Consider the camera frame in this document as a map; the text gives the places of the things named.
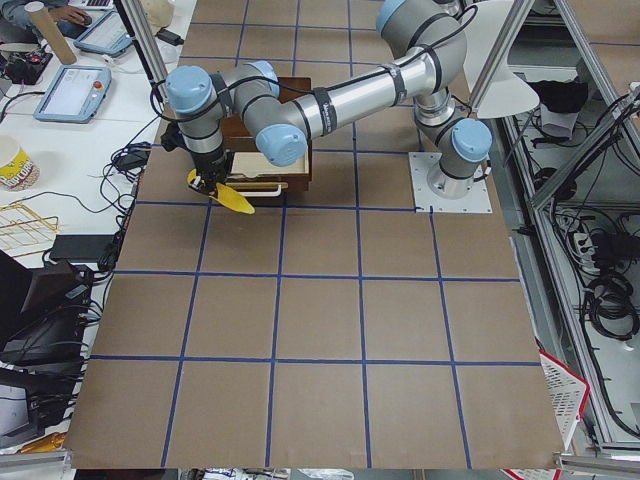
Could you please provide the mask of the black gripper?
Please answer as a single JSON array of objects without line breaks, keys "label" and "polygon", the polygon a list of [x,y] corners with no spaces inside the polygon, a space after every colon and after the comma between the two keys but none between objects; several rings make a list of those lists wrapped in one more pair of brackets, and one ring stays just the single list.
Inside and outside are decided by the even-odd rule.
[{"label": "black gripper", "polygon": [[231,154],[225,149],[208,153],[192,153],[196,174],[204,186],[224,184],[231,172]]}]

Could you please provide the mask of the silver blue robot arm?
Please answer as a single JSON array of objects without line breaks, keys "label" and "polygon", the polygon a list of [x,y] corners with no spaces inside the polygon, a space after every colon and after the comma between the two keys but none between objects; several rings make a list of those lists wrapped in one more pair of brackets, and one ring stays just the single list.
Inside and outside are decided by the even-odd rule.
[{"label": "silver blue robot arm", "polygon": [[459,17],[435,1],[386,1],[376,30],[394,58],[349,80],[316,87],[281,102],[283,88],[267,61],[209,73],[184,65],[166,78],[168,103],[195,169],[188,183],[214,196],[230,174],[220,122],[237,116],[259,152],[276,167],[301,159],[309,143],[343,126],[413,98],[419,109],[443,91],[463,68],[466,30],[480,13],[477,4]]}]

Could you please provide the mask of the person's hand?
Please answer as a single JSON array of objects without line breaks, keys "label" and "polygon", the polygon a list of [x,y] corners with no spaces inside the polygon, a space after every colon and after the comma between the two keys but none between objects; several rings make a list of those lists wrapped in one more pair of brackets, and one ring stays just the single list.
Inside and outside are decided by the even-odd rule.
[{"label": "person's hand", "polygon": [[60,20],[68,21],[76,25],[87,27],[92,23],[92,17],[82,9],[79,9],[76,7],[72,7],[72,6],[61,7],[58,10],[58,13],[59,13]]}]

